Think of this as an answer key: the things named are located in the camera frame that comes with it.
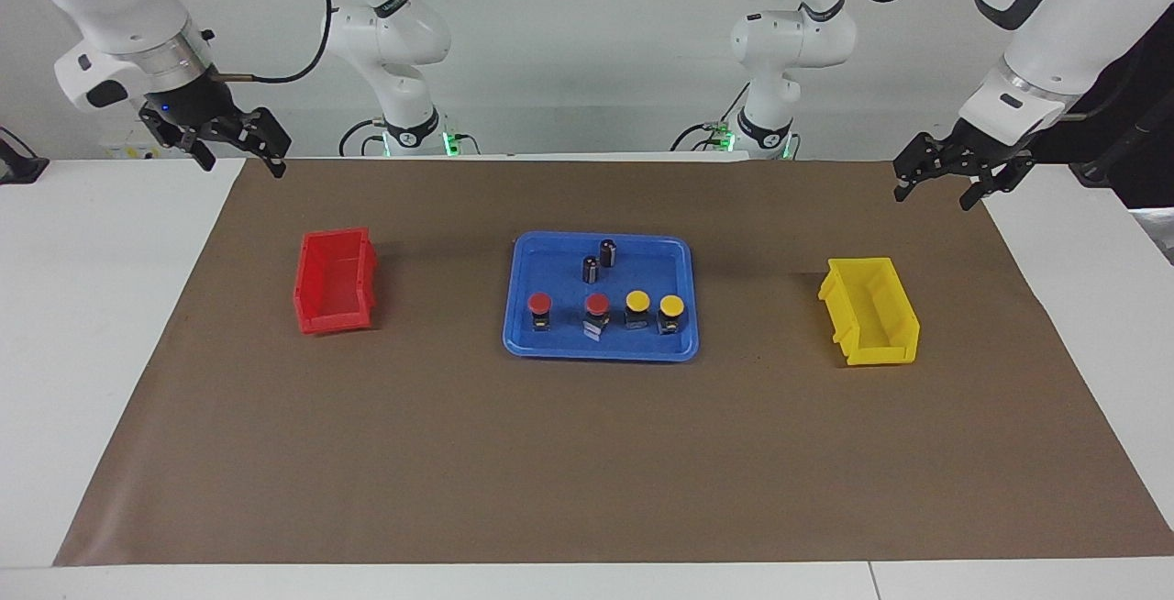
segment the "blue tray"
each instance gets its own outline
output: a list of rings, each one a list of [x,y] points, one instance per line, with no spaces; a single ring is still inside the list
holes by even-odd
[[[605,240],[615,241],[615,267],[600,267],[599,281],[583,283],[583,257],[598,257],[600,241]],[[633,290],[646,291],[652,298],[653,321],[646,329],[625,329],[623,301]],[[537,291],[553,299],[549,331],[535,332],[526,309]],[[599,342],[587,337],[582,328],[583,299],[595,291],[612,303],[612,323]],[[677,333],[660,333],[656,328],[656,308],[666,295],[684,301]],[[688,245],[679,237],[526,232],[514,244],[501,341],[519,357],[688,362],[700,344]]]

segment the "white table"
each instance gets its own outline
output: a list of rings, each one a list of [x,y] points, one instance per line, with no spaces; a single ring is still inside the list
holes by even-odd
[[[241,166],[54,162],[36,186],[0,189],[0,598],[1174,596],[1174,559],[49,568]],[[1174,269],[1064,168],[987,208],[1174,524]]]

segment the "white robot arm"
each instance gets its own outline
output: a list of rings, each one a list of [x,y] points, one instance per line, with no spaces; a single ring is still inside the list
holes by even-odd
[[[856,48],[856,22],[844,11],[844,0],[799,0],[797,11],[747,15],[730,41],[750,73],[734,148],[750,157],[778,157],[789,146],[799,99],[799,86],[787,70],[844,63]]]
[[[268,108],[241,112],[212,65],[209,34],[178,0],[52,0],[82,41],[56,61],[62,90],[80,108],[124,101],[161,144],[191,153],[205,170],[216,161],[203,141],[255,153],[281,177],[289,135]]]
[[[1034,166],[1026,148],[1037,133],[1057,123],[1174,0],[974,2],[1014,31],[1011,45],[964,103],[950,136],[936,141],[922,133],[893,161],[897,200],[944,174],[978,178],[962,195],[966,210],[985,195],[1013,190]]]
[[[420,0],[360,1],[335,14],[328,52],[348,61],[375,90],[387,154],[445,154],[441,115],[416,66],[448,56],[448,27]]]

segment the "yellow plastic container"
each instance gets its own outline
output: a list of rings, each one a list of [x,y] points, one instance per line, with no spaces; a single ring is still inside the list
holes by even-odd
[[[819,288],[849,366],[910,363],[922,333],[892,258],[830,258]]]

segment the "red plastic container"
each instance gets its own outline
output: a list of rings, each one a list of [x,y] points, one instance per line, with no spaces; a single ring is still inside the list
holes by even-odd
[[[367,229],[306,232],[294,286],[302,333],[370,328],[375,267]]]

